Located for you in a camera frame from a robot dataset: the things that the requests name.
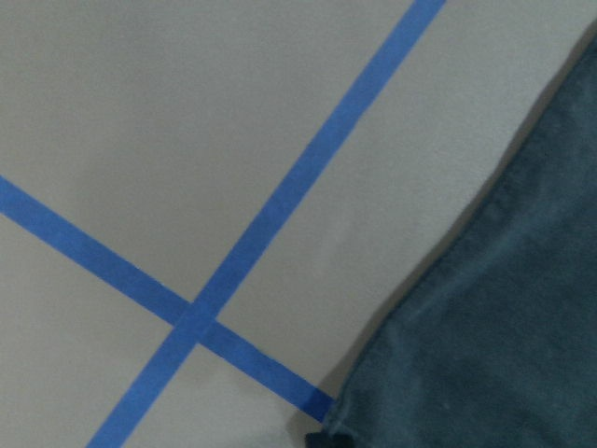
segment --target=clothing item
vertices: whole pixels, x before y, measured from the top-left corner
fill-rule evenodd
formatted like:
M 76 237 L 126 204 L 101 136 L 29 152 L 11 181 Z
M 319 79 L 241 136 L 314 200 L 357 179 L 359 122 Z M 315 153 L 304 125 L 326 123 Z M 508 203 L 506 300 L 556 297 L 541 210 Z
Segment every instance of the clothing item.
M 594 448 L 596 385 L 597 40 L 307 445 Z

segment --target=white surface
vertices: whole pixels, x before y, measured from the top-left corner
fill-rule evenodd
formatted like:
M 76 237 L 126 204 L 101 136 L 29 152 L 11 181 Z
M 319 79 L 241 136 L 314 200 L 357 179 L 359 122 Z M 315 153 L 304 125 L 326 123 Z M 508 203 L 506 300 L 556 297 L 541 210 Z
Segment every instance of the white surface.
M 0 175 L 192 300 L 408 1 L 8 1 Z M 597 18 L 449 1 L 218 319 L 336 394 Z M 169 326 L 0 218 L 2 446 L 83 446 Z M 128 446 L 317 425 L 198 347 Z

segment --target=blue painter's tape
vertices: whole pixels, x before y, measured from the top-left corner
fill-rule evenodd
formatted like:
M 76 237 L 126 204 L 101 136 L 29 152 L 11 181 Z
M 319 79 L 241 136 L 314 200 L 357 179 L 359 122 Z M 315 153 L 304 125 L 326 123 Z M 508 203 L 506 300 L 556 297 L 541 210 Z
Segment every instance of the blue painter's tape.
M 0 212 L 153 314 L 174 325 L 188 301 L 0 176 Z
M 271 240 L 402 63 L 445 0 L 415 0 L 330 117 L 91 439 L 118 447 L 209 329 Z
M 328 394 L 265 356 L 217 321 L 207 330 L 201 343 L 318 422 L 323 422 L 334 402 Z
M 189 307 L 187 301 L 170 289 L 2 176 L 0 213 L 171 325 Z M 331 397 L 282 364 L 266 357 L 248 341 L 218 322 L 211 324 L 201 343 L 315 419 L 323 418 L 331 406 Z

